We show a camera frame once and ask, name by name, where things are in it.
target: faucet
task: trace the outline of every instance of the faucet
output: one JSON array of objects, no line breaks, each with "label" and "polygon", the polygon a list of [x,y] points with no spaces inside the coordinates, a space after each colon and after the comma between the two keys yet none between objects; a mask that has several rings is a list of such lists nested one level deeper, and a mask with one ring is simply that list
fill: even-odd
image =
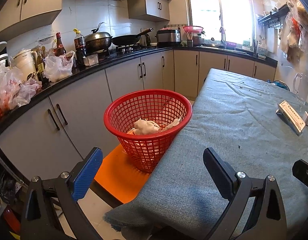
[{"label": "faucet", "polygon": [[225,29],[223,26],[220,28],[220,33],[221,33],[221,42],[224,44],[224,49],[226,49],[227,44],[226,44],[226,36],[225,36]]}]

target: gray tablecloth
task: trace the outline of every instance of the gray tablecloth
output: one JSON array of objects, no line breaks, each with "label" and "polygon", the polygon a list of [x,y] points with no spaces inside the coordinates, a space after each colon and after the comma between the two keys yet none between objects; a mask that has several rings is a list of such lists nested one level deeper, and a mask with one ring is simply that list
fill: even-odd
[{"label": "gray tablecloth", "polygon": [[[288,224],[288,237],[308,216],[308,188],[292,175],[295,161],[308,161],[308,127],[300,136],[275,113],[287,100],[302,116],[308,105],[296,95],[266,82],[212,69],[193,106],[193,117],[174,139],[137,197],[105,215],[119,227],[169,225],[203,239],[224,211],[203,164],[203,151],[213,147],[236,171],[250,177],[276,177]],[[249,215],[243,214],[236,233]]]}]

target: window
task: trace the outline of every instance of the window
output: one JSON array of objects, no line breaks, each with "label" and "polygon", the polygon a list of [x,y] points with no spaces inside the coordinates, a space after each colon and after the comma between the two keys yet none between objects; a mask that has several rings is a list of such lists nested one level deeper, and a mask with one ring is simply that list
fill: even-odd
[{"label": "window", "polygon": [[222,39],[220,28],[225,29],[225,39],[243,44],[252,40],[253,18],[250,0],[189,0],[192,25],[204,28],[206,38]]}]

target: orange chair seat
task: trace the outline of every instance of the orange chair seat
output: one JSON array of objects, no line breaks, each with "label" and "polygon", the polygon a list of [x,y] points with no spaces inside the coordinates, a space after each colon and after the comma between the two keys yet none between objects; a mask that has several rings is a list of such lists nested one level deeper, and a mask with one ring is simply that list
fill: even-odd
[{"label": "orange chair seat", "polygon": [[133,166],[121,144],[103,159],[95,180],[123,204],[133,200],[150,174]]}]

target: bottle cap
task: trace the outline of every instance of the bottle cap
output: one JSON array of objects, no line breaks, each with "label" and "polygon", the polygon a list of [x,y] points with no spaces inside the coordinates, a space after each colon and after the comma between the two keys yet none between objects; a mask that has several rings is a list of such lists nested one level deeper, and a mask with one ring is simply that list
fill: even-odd
[{"label": "bottle cap", "polygon": [[76,32],[76,34],[80,34],[80,33],[81,33],[81,31],[79,31],[79,30],[76,29],[76,28],[75,28],[73,31]]}]

